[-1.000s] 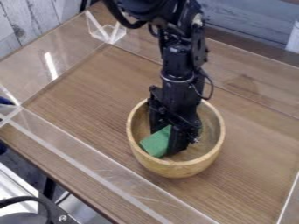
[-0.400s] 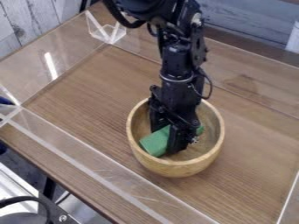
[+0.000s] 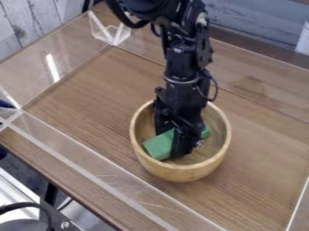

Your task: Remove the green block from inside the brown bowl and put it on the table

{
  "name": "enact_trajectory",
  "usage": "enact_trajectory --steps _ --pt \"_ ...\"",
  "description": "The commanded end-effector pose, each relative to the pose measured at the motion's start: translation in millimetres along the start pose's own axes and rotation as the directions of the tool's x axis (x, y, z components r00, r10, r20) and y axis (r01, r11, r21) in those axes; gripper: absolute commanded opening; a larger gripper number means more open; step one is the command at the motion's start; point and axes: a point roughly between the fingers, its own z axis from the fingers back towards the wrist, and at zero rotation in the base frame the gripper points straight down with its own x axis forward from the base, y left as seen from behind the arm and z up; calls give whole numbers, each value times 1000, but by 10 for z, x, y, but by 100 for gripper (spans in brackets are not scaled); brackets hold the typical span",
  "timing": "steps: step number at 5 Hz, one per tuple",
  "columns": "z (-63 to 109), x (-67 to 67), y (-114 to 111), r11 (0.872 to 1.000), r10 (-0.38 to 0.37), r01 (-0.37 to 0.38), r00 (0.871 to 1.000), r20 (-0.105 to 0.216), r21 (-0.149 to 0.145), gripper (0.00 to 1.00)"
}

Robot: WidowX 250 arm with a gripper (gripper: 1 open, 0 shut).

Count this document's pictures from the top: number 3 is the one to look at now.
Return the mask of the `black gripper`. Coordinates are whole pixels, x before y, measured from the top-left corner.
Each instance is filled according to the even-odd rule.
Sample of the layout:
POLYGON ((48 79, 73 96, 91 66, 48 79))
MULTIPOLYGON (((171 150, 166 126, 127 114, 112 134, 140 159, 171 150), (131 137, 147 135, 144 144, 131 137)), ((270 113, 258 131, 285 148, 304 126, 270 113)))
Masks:
POLYGON ((171 157, 190 154, 205 139, 202 110, 207 106, 210 76, 175 79, 164 76, 166 86, 156 87, 154 100, 154 129, 160 135, 174 127, 171 157))

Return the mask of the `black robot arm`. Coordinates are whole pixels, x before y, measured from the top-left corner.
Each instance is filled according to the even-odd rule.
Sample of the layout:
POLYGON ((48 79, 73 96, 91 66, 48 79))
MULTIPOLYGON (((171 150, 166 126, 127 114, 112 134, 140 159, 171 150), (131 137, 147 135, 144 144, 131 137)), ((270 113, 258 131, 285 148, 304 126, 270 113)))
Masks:
POLYGON ((131 29, 150 26, 162 41, 166 58, 164 81, 154 99, 154 128, 158 135, 171 131, 170 155, 191 153, 203 140, 202 111, 213 76, 209 18, 202 0, 106 0, 119 21, 131 29))

